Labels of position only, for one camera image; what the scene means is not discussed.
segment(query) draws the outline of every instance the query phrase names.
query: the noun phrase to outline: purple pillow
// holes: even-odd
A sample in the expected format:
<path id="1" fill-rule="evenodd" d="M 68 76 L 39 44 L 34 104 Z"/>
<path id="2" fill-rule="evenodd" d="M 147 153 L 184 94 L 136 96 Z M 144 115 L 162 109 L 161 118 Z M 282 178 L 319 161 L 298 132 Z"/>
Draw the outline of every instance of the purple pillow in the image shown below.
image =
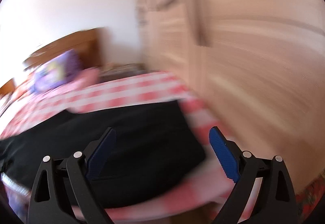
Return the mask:
<path id="1" fill-rule="evenodd" d="M 44 93 L 72 81 L 81 71 L 77 53 L 71 49 L 39 67 L 31 92 Z"/>

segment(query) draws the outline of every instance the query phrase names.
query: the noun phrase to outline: white wall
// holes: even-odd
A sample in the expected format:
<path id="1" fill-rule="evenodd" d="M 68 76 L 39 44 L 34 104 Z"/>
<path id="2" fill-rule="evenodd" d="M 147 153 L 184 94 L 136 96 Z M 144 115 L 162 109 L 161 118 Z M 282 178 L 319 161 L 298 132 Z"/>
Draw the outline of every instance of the white wall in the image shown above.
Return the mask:
<path id="1" fill-rule="evenodd" d="M 141 61 L 135 0 L 3 0 L 0 83 L 11 78 L 20 62 L 40 46 L 94 27 L 105 27 L 106 62 Z"/>

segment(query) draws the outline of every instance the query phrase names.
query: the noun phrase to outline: red and white checkered bedsheet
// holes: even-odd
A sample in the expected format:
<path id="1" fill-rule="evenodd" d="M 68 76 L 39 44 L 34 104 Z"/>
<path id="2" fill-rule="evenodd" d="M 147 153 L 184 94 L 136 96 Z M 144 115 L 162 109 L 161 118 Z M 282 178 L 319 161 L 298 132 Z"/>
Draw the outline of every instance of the red and white checkered bedsheet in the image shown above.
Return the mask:
<path id="1" fill-rule="evenodd" d="M 231 137 L 226 128 L 204 107 L 203 102 L 169 72 L 114 80 L 51 98 L 35 98 L 16 114 L 0 138 L 17 135 L 64 109 L 80 113 L 174 99 L 180 100 L 184 116 L 193 133 L 204 146 L 207 159 L 180 185 L 165 194 L 140 204 L 106 211 L 113 220 L 142 221 L 179 214 L 210 201 L 224 203 L 234 183 L 226 177 L 209 145 L 209 129 L 218 126 L 228 139 Z M 255 189 L 242 215 L 243 219 L 250 215 L 258 187 Z M 78 208 L 74 211 L 76 216 L 81 215 Z"/>

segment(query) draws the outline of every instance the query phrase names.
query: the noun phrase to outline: wooden wardrobe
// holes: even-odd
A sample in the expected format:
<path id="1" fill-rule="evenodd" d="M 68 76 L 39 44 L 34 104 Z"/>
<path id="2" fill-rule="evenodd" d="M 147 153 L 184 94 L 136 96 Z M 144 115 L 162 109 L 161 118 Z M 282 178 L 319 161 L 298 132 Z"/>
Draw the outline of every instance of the wooden wardrobe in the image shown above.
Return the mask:
<path id="1" fill-rule="evenodd" d="M 296 192 L 325 168 L 324 0 L 137 0 L 144 62 L 168 70 Z"/>

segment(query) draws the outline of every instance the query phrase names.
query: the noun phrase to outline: blue rubber tip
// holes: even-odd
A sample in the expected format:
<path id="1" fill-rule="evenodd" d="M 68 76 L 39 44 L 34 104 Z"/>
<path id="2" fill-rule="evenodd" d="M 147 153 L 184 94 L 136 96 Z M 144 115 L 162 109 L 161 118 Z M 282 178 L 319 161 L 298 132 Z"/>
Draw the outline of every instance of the blue rubber tip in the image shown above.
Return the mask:
<path id="1" fill-rule="evenodd" d="M 87 161 L 87 173 L 86 178 L 92 180 L 99 176 L 102 171 L 108 156 L 113 150 L 116 143 L 116 132 L 113 129 L 109 129 L 106 136 L 100 142 L 96 150 L 92 153 L 91 157 Z"/>
<path id="2" fill-rule="evenodd" d="M 238 162 L 215 128 L 210 130 L 209 140 L 226 176 L 237 183 L 240 178 Z"/>

